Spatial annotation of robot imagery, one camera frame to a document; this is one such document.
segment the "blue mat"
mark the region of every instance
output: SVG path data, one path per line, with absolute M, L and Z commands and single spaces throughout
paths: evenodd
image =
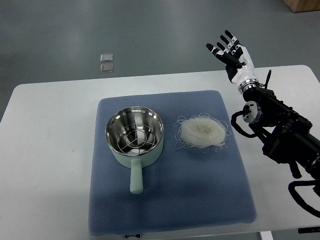
M 160 158 L 142 169 L 143 192 L 130 193 L 130 169 L 113 156 L 105 139 L 109 119 L 119 110 L 143 106 L 164 125 Z M 175 92 L 102 99 L 98 105 L 89 200 L 92 236 L 142 234 L 252 223 L 256 210 L 233 133 L 222 150 L 176 149 L 173 127 L 179 116 L 228 114 L 217 91 Z

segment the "robotic hand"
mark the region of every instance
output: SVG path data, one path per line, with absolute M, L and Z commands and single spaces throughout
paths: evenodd
M 247 49 L 229 31 L 225 34 L 230 41 L 220 36 L 227 45 L 217 43 L 217 48 L 208 43 L 206 47 L 220 61 L 226 64 L 225 70 L 229 80 L 238 86 L 238 90 L 247 102 L 242 111 L 231 117 L 234 129 L 247 138 L 258 137 L 262 143 L 262 152 L 278 164 L 289 164 L 292 176 L 301 178 L 298 164 L 314 180 L 293 181 L 288 189 L 293 199 L 307 212 L 320 218 L 320 211 L 308 205 L 297 193 L 297 186 L 314 186 L 313 191 L 320 197 L 320 141 L 309 133 L 312 123 L 299 115 L 292 107 L 279 101 L 274 92 L 267 89 L 271 70 L 264 85 L 260 84 L 254 74 L 254 65 Z M 249 134 L 237 124 L 241 116 L 254 132 Z M 272 133 L 264 127 L 274 127 Z
M 254 74 L 254 64 L 248 50 L 241 45 L 240 41 L 227 30 L 225 34 L 231 41 L 223 35 L 220 38 L 227 45 L 227 48 L 220 42 L 217 42 L 217 46 L 221 50 L 210 43 L 206 47 L 216 58 L 226 64 L 225 70 L 230 82 L 236 84 L 240 93 L 243 94 L 248 88 L 259 85 Z

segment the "black cable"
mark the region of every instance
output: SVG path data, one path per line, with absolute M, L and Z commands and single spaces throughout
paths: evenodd
M 237 123 L 237 117 L 241 116 L 241 115 L 246 115 L 248 114 L 248 111 L 245 111 L 245 110 L 242 110 L 242 111 L 237 111 L 236 113 L 234 113 L 232 116 L 231 116 L 231 125 L 232 127 L 234 127 L 234 129 L 240 133 L 241 135 L 247 137 L 247 138 L 255 138 L 257 136 L 257 134 L 253 133 L 253 134 L 249 134 L 247 132 L 245 132 Z
M 271 69 L 269 70 L 268 75 L 266 76 L 265 84 L 263 85 L 264 89 L 267 89 L 270 77 L 271 77 Z
M 316 216 L 317 218 L 320 218 L 320 211 L 315 210 L 312 206 L 308 205 L 305 200 L 299 195 L 299 193 L 296 191 L 295 187 L 300 186 L 313 186 L 316 184 L 320 184 L 318 180 L 311 180 L 311 181 L 293 181 L 289 184 L 288 189 L 289 193 L 291 194 L 292 198 L 295 200 L 295 202 L 302 207 L 304 210 L 306 210 L 308 213 L 312 214 L 313 216 Z

